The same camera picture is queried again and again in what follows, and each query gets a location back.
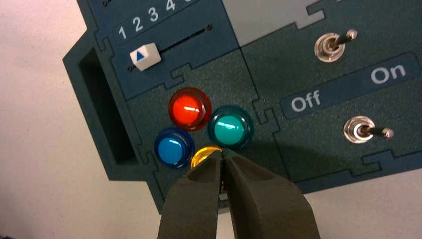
number 1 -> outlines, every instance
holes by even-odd
[[[123,39],[125,39],[125,40],[126,40],[126,33],[124,33],[124,29],[123,29],[123,27],[122,27],[122,26],[120,27],[119,34],[122,34]]]

number 3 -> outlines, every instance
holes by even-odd
[[[150,18],[151,22],[155,22],[158,20],[158,13],[155,7],[152,7],[148,10],[148,13],[151,15],[152,18]]]

arcade button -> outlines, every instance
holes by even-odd
[[[169,116],[172,122],[183,130],[199,130],[210,120],[211,102],[201,90],[183,88],[171,97]]]
[[[198,150],[191,161],[191,169],[198,166],[202,161],[204,161],[208,156],[210,156],[214,151],[222,152],[222,149],[216,146],[207,146]]]
[[[254,133],[251,116],[241,107],[224,106],[215,110],[208,124],[210,139],[220,147],[240,149],[249,144]]]
[[[192,138],[179,128],[167,128],[159,133],[154,148],[160,162],[172,168],[188,166],[195,152]]]

blue button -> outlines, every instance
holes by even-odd
[[[190,165],[195,153],[194,141],[180,128],[167,128],[160,132],[154,147],[160,162],[172,168]]]
[[[158,145],[160,158],[168,163],[175,164],[183,155],[183,146],[176,138],[165,138]]]

toggle switch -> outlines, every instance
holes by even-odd
[[[343,134],[352,143],[366,143],[373,136],[390,139],[394,132],[390,128],[375,127],[374,122],[366,116],[355,116],[343,127]]]
[[[346,43],[357,38],[358,32],[354,29],[345,34],[327,33],[321,36],[315,43],[315,56],[323,62],[338,60],[346,49]]]

